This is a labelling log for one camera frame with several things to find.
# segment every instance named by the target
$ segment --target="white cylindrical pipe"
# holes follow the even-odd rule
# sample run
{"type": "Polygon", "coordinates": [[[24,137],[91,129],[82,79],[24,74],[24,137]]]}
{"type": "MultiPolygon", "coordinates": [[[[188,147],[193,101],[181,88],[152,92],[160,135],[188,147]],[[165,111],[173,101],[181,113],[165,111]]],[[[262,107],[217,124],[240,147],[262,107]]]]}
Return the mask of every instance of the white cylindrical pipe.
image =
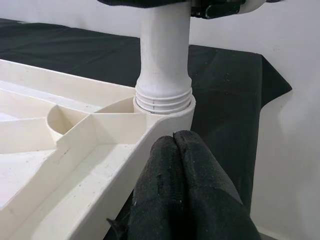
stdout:
{"type": "Polygon", "coordinates": [[[190,12],[190,1],[142,11],[141,73],[135,101],[143,110],[171,114],[184,110],[191,102],[190,12]]]}

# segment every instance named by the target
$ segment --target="white wall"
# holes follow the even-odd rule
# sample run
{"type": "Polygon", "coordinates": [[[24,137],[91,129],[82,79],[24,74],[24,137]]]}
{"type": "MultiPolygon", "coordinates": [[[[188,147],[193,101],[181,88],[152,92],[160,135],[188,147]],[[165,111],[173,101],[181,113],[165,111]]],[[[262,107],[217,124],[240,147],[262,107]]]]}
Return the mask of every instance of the white wall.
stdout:
{"type": "MultiPolygon", "coordinates": [[[[0,0],[0,18],[140,34],[140,9],[95,0],[0,0]]],[[[262,110],[252,218],[279,239],[320,239],[320,1],[191,20],[192,44],[263,54],[294,88],[262,110]]]]}

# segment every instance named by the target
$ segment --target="black fabric fold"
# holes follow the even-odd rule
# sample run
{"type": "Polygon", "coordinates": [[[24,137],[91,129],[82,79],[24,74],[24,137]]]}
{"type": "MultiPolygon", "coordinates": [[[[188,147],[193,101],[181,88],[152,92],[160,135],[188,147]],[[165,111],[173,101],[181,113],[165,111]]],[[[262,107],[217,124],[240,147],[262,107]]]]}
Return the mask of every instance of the black fabric fold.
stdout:
{"type": "Polygon", "coordinates": [[[133,191],[128,240],[186,238],[187,192],[180,158],[172,137],[154,143],[133,191]]]}

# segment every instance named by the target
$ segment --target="white plastic part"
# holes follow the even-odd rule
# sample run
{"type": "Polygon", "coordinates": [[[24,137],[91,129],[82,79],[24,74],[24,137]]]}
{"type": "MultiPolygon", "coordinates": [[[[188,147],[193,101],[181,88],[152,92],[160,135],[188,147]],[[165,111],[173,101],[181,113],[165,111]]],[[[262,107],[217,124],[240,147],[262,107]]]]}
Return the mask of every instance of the white plastic part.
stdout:
{"type": "Polygon", "coordinates": [[[161,136],[195,99],[141,110],[132,87],[0,60],[0,239],[101,240],[161,136]]]}
{"type": "Polygon", "coordinates": [[[186,109],[192,100],[188,76],[191,2],[142,11],[141,73],[136,103],[155,114],[186,109]]]}
{"type": "Polygon", "coordinates": [[[266,0],[246,0],[244,4],[241,5],[238,14],[246,14],[260,8],[266,0]]]}

